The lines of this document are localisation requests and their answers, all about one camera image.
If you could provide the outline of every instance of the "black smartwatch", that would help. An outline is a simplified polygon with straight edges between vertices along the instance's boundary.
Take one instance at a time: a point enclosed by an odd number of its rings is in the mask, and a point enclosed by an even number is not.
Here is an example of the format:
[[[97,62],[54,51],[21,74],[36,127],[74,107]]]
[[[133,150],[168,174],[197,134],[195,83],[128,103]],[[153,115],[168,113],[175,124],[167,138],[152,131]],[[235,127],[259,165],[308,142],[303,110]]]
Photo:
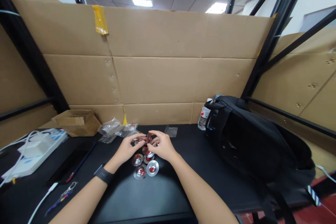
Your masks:
[[[114,174],[106,171],[104,166],[105,164],[102,164],[93,175],[103,180],[106,184],[109,184],[112,181]]]

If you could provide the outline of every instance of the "tape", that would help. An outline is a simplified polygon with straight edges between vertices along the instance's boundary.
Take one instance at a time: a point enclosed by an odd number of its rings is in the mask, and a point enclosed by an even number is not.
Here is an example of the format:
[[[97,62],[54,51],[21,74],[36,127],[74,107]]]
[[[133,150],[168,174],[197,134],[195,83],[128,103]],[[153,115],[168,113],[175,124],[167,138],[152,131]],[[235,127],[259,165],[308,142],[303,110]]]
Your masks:
[[[100,5],[92,5],[94,9],[94,20],[96,22],[96,32],[101,35],[106,35],[109,33],[105,18],[104,7]]]

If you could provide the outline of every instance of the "keychain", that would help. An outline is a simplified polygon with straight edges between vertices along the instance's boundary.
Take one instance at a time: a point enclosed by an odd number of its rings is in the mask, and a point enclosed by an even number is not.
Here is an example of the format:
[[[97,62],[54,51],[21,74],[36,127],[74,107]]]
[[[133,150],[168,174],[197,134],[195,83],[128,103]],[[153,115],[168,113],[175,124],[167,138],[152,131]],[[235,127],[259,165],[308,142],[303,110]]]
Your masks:
[[[48,209],[48,211],[45,213],[44,216],[47,216],[47,214],[50,213],[51,210],[57,207],[63,200],[65,200],[70,194],[72,194],[72,191],[76,185],[77,182],[72,182],[71,185],[68,187],[68,189],[64,193],[62,193],[60,198],[56,201],[54,205],[51,206],[51,208]]]

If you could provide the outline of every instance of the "left hand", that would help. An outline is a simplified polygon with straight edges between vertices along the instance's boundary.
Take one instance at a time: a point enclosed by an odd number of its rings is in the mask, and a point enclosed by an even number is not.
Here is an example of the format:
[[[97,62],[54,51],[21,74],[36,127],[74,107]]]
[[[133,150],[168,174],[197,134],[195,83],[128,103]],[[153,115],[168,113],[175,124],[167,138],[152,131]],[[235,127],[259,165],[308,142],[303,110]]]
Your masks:
[[[142,141],[140,141],[135,146],[132,146],[131,143],[136,138]],[[117,152],[110,159],[110,161],[104,166],[104,169],[114,174],[120,165],[122,165],[128,159],[130,159],[133,156],[133,154],[145,144],[144,139],[146,139],[146,135],[142,133],[134,134],[132,136],[124,138]]]

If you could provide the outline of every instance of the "forearm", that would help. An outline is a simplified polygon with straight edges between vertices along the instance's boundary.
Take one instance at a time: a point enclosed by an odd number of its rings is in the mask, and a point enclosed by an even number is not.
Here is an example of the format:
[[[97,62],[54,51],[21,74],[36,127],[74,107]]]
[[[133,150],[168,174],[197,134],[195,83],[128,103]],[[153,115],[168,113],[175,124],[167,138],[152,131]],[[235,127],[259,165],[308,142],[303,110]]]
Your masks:
[[[238,223],[218,194],[177,154],[170,161],[199,223]]]
[[[114,174],[119,166],[120,164],[112,158],[104,169]],[[92,178],[49,224],[88,223],[106,188],[107,184],[100,178]]]

